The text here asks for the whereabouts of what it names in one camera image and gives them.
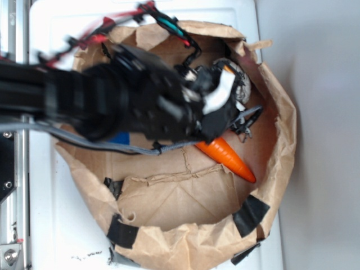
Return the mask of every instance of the black electrical tape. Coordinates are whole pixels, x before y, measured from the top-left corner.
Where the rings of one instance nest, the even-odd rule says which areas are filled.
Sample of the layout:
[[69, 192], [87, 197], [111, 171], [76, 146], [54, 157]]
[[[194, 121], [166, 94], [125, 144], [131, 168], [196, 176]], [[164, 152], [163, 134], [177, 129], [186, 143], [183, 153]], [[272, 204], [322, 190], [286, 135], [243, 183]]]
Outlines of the black electrical tape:
[[113, 181], [111, 178], [105, 177], [103, 183], [106, 187], [108, 187], [108, 189], [111, 191], [111, 193], [117, 200], [122, 193], [124, 181]]
[[240, 253], [239, 255], [235, 256], [234, 258], [232, 258], [230, 261], [232, 262], [232, 264], [234, 266], [238, 265], [239, 262], [241, 262], [242, 260], [244, 260], [247, 256], [249, 256], [249, 254], [255, 249], [260, 247], [260, 243], [257, 243], [255, 246], [252, 246], [251, 248], [245, 250], [244, 252]]
[[139, 228], [126, 225], [121, 222], [121, 219], [122, 217], [119, 214], [115, 214], [112, 217], [109, 232], [106, 237], [122, 248], [132, 249]]
[[249, 195], [242, 204], [240, 210], [232, 214], [236, 228], [241, 237], [245, 237], [255, 230], [269, 209], [269, 205], [254, 196]]

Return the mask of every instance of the toy carrot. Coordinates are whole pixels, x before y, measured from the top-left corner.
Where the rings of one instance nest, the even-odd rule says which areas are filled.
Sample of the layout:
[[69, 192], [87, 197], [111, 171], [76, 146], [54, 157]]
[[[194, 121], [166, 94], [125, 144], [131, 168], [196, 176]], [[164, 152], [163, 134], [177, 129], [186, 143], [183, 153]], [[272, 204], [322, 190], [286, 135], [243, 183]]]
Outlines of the toy carrot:
[[253, 173], [223, 138], [216, 138], [209, 145], [205, 142], [199, 142], [196, 146], [216, 162], [222, 163], [233, 173], [251, 183], [256, 182]]

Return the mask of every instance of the robotic arm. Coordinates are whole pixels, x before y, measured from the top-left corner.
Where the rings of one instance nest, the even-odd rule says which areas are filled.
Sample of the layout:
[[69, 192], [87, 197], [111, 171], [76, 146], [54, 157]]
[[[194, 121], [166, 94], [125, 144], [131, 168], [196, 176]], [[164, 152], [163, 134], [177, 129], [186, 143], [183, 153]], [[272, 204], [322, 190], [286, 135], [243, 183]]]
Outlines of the robotic arm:
[[[29, 128], [47, 127], [46, 131], [61, 138], [53, 124], [70, 124], [90, 144], [106, 141], [120, 131], [141, 132], [156, 141], [207, 143], [228, 128], [246, 133], [262, 108], [245, 110], [242, 106], [237, 86], [244, 75], [227, 61], [192, 70], [189, 64], [201, 53], [197, 43], [153, 2], [140, 5], [139, 10], [132, 19], [150, 14], [185, 46], [195, 48], [183, 65], [174, 69], [149, 52], [125, 45], [114, 48], [109, 64], [83, 73], [53, 68], [54, 61], [68, 50], [37, 67], [2, 61], [1, 115], [30, 114], [35, 124]], [[104, 20], [80, 40], [71, 39], [70, 49], [101, 40], [115, 25]], [[185, 79], [191, 72], [196, 78]]]

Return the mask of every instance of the bolt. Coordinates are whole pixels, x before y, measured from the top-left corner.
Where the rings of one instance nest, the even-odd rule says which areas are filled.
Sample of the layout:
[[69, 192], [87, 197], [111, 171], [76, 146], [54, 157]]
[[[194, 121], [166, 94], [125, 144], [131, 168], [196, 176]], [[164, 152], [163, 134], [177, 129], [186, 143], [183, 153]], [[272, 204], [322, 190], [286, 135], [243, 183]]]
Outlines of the bolt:
[[4, 254], [5, 261], [12, 266], [17, 261], [17, 252], [14, 249], [9, 249]]
[[12, 183], [10, 181], [6, 182], [4, 184], [5, 188], [11, 188], [12, 187]]
[[10, 131], [5, 131], [2, 133], [2, 136], [4, 136], [7, 139], [10, 139], [12, 137], [12, 133]]

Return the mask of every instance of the paper bag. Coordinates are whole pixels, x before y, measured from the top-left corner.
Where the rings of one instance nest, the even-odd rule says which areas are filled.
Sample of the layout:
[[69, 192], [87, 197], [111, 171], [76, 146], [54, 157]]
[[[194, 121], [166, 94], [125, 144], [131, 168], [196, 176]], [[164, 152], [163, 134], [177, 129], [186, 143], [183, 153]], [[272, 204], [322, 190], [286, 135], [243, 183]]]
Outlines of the paper bag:
[[[94, 219], [117, 254], [148, 269], [211, 269], [266, 238], [294, 165], [296, 111], [269, 67], [257, 64], [255, 50], [270, 41], [247, 44], [230, 26], [182, 21], [202, 48], [193, 66], [210, 65], [221, 57], [236, 61], [253, 84], [247, 107], [264, 111], [251, 127], [253, 138], [242, 143], [226, 132], [223, 138], [257, 179], [251, 184], [217, 164], [195, 146], [159, 156], [127, 156], [90, 151], [66, 143], [58, 152]], [[124, 43], [159, 55], [173, 66], [189, 49], [158, 25], [118, 27], [105, 45]], [[80, 51], [74, 69], [82, 71], [109, 59], [101, 46]], [[151, 146], [141, 134], [130, 142]], [[120, 184], [121, 195], [104, 184]]]

